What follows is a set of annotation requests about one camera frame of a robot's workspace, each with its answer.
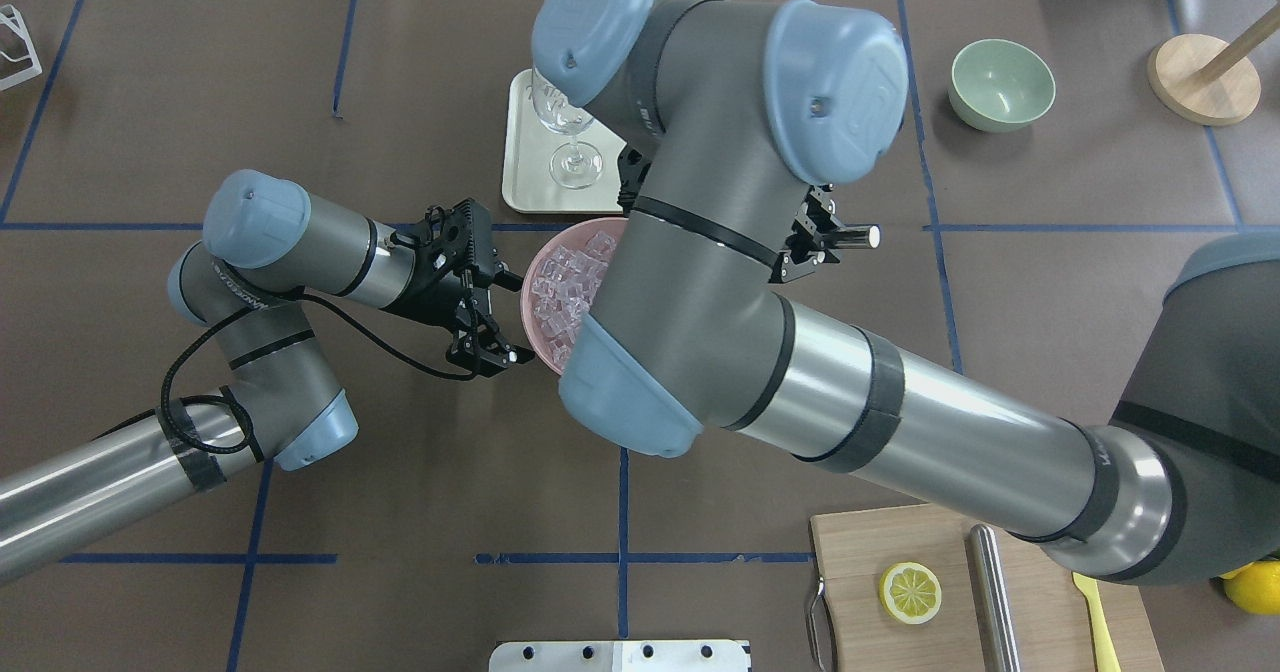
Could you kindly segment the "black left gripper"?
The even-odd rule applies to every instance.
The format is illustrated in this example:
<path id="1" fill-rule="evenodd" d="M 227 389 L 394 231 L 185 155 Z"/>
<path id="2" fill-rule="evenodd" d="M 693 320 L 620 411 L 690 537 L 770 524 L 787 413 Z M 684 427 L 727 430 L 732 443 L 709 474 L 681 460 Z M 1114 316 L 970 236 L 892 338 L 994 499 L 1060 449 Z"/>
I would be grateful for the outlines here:
<path id="1" fill-rule="evenodd" d="M 522 279 L 499 257 L 489 207 L 463 198 L 429 207 L 410 230 L 380 239 L 392 266 L 375 274 L 390 284 L 383 311 L 453 334 L 445 358 L 476 375 L 498 375 L 536 358 L 500 333 L 492 312 L 492 285 L 518 292 Z"/>

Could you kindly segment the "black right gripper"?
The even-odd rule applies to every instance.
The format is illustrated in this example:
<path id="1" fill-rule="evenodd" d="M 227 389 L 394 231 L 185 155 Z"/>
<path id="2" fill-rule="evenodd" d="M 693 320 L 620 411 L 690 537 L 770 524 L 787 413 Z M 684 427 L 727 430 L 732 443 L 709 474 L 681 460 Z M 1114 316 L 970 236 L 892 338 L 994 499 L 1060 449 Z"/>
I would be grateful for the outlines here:
<path id="1" fill-rule="evenodd" d="M 760 262 L 771 271 L 771 284 L 786 284 L 817 271 L 822 265 L 841 262 L 838 250 L 826 247 L 824 234 L 845 227 L 835 218 L 831 186 L 809 186 L 804 201 L 788 224 L 787 234 L 780 244 L 763 244 L 716 221 L 701 218 L 673 204 L 664 204 L 643 195 L 643 184 L 652 161 L 632 147 L 625 147 L 617 157 L 620 172 L 618 206 L 623 216 L 637 211 L 657 218 L 664 224 L 680 227 L 694 236 L 701 236 L 721 247 Z"/>

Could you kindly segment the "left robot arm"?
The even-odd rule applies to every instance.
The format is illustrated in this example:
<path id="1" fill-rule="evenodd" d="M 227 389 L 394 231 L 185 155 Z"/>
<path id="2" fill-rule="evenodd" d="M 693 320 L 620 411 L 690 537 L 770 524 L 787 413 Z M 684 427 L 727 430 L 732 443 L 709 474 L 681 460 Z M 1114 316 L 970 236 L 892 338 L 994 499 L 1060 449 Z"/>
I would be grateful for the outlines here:
<path id="1" fill-rule="evenodd" d="M 239 170 L 169 273 L 172 306 L 201 326 L 151 410 L 3 480 L 1 576 L 13 582 L 255 465 L 302 470 L 351 444 L 358 421 L 306 306 L 448 381 L 534 357 L 508 340 L 490 291 L 522 280 L 486 207 L 430 207 L 410 230 Z"/>

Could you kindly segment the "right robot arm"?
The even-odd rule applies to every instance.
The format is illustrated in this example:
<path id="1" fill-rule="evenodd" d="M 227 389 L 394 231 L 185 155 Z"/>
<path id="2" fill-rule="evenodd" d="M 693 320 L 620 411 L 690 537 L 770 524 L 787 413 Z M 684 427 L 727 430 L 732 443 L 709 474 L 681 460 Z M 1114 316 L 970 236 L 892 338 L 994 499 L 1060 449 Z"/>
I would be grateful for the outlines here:
<path id="1" fill-rule="evenodd" d="M 559 398 L 672 458 L 704 428 L 777 447 L 1115 584 L 1226 573 L 1277 549 L 1277 233 L 1181 268 L 1105 426 L 1014 401 L 773 292 L 783 262 L 867 248 L 819 195 L 899 133 L 895 26 L 809 0 L 545 0 L 532 65 L 649 163 Z"/>

